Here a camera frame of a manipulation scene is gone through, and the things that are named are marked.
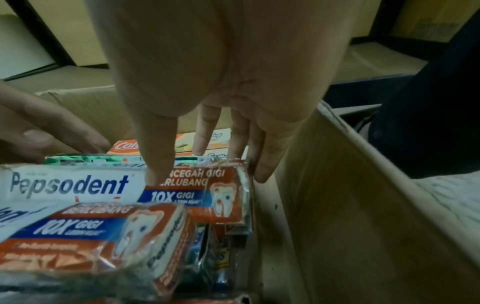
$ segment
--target dark fabric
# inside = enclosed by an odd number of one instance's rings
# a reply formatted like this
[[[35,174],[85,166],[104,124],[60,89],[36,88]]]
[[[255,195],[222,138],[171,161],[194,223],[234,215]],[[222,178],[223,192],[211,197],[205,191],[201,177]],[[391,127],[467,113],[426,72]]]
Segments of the dark fabric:
[[[373,119],[368,141],[411,178],[480,170],[480,11]]]

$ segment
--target hand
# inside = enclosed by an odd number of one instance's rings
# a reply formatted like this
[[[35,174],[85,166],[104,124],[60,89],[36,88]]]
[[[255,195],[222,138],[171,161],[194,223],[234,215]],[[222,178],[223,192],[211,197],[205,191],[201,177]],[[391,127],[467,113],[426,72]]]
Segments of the hand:
[[[193,152],[231,107],[228,157],[248,143],[254,178],[267,181],[322,100],[362,1],[87,3],[155,185],[171,170],[178,117],[198,105]]]
[[[100,133],[68,110],[0,81],[0,145],[23,161],[43,163],[58,139],[81,153],[109,148]]]

